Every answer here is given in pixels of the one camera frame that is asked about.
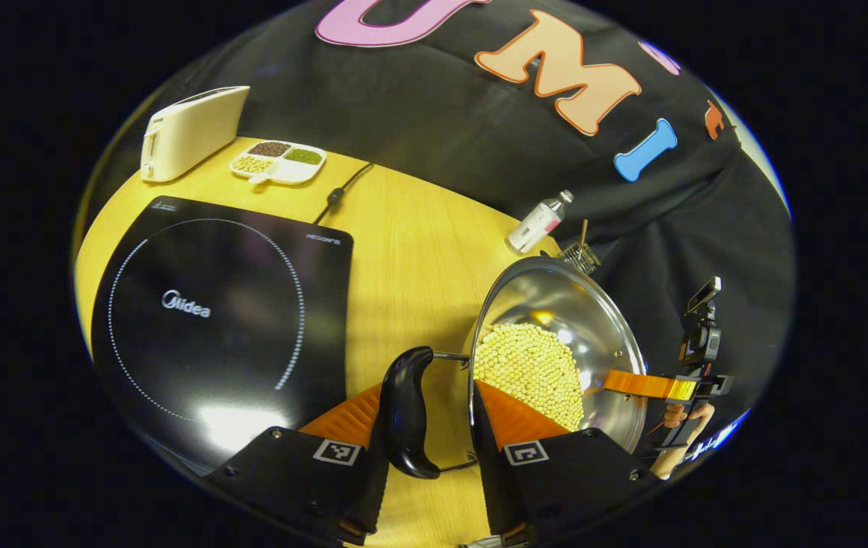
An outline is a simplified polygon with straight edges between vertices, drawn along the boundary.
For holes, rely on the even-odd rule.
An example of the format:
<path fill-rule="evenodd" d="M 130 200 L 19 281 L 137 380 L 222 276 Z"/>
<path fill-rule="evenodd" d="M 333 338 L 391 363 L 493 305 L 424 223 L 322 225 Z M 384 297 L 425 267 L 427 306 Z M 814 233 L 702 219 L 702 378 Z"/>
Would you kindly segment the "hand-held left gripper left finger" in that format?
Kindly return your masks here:
<path fill-rule="evenodd" d="M 298 430 L 269 427 L 206 486 L 315 545 L 361 546 L 376 533 L 388 481 L 382 414 L 376 384 Z"/>

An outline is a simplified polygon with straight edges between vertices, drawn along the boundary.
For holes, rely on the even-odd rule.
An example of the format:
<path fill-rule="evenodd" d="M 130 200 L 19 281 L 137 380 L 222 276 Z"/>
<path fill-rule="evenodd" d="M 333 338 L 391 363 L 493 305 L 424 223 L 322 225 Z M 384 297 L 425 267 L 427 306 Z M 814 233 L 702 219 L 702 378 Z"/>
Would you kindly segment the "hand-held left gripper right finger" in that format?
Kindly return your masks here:
<path fill-rule="evenodd" d="M 487 521 L 505 547 L 581 546 L 664 488 L 598 428 L 567 431 L 480 381 L 471 395 Z"/>

